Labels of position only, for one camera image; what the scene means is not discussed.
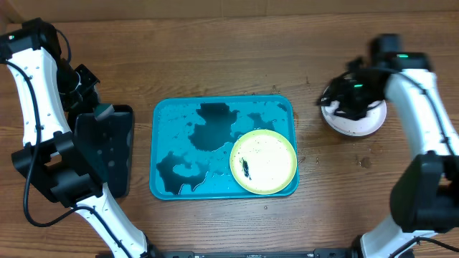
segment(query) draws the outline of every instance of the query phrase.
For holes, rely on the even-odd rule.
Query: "black bracket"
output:
[[[34,146],[28,143],[11,155],[15,169],[23,177],[27,177],[33,152]],[[62,160],[47,166],[56,152]],[[69,207],[89,196],[101,196],[107,179],[107,168],[95,150],[74,140],[71,132],[57,132],[53,139],[40,144],[31,184],[49,201]]]

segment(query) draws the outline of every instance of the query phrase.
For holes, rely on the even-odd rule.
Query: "black base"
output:
[[[108,188],[114,198],[129,194],[133,148],[134,114],[128,105],[114,105],[115,112],[102,121],[92,113],[75,120],[74,137],[92,148],[108,169]]]
[[[164,258],[359,258],[349,248],[320,248],[304,252],[244,252],[244,253],[207,253],[164,252]]]

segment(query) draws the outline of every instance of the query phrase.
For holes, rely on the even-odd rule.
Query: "teal plastic tray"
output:
[[[270,195],[243,189],[230,170],[235,141],[255,129],[274,130],[296,150],[293,108],[281,95],[174,98],[153,112],[151,193],[162,200],[201,200],[288,196],[290,184]]]

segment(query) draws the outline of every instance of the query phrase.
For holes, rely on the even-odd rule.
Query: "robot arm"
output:
[[[364,258],[393,258],[414,245],[413,239],[459,226],[459,139],[427,57],[403,52],[393,34],[375,39],[370,49],[371,66],[363,67],[361,59],[349,63],[349,72],[332,80],[318,104],[337,100],[335,115],[351,120],[364,118],[377,100],[389,100],[397,109],[412,162],[392,189],[391,214],[360,240]],[[442,176],[449,186],[439,186]]]
[[[422,82],[422,86],[429,92],[440,115],[440,121],[446,130],[450,145],[454,153],[457,153],[459,151],[458,136],[438,95],[435,74],[423,69],[403,70],[402,74],[416,82]],[[395,74],[387,80],[385,96],[397,109],[408,139],[412,159],[428,151],[435,151],[439,156],[450,155],[446,144],[442,143],[443,136],[437,125],[436,114],[430,107],[426,96],[421,94],[419,89],[403,76]],[[361,238],[361,250],[365,258],[387,258],[415,237],[433,237],[436,234],[435,230],[404,232],[402,227],[395,223],[392,215],[389,215],[373,231],[366,233]]]
[[[108,171],[96,151],[73,138],[64,111],[73,114],[69,119],[79,113],[91,113],[98,104],[94,86],[99,81],[84,65],[73,70],[60,59],[60,54],[56,29],[40,19],[0,37],[0,57],[21,69],[32,84],[42,128],[40,147],[34,148],[37,129],[31,92],[22,74],[9,65],[24,118],[24,149],[11,155],[14,166],[24,177],[34,166],[31,183],[35,188],[50,201],[73,208],[99,233],[114,257],[160,258],[161,254],[132,225],[110,193]],[[31,163],[36,149],[41,158]],[[46,166],[57,154],[62,161]]]

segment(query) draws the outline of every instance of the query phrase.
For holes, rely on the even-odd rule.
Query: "wood grain surface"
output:
[[[356,235],[372,230],[389,213],[389,192],[410,163],[397,114],[389,105],[387,119],[377,133],[351,139],[325,126],[314,102],[327,82],[344,71],[344,64],[366,54],[366,43],[380,33],[400,33],[407,51],[430,55],[446,110],[454,126],[459,126],[457,12],[55,26],[71,43],[73,65],[83,63],[100,78],[102,101],[134,109],[131,192],[118,203],[162,250],[347,247]],[[24,178],[10,159],[22,147],[22,114],[7,68],[0,68],[0,78],[0,257],[94,257],[107,251],[77,215],[46,229],[26,222],[22,213]],[[280,92],[293,104],[298,160],[303,161],[298,190],[275,199],[159,201],[153,197],[148,174],[156,104],[167,97],[253,92]],[[363,158],[369,159],[370,168],[358,165],[356,159]],[[30,203],[38,221],[65,211],[34,188]],[[437,239],[459,246],[459,231]],[[455,257],[431,244],[416,247],[416,252],[419,257]]]

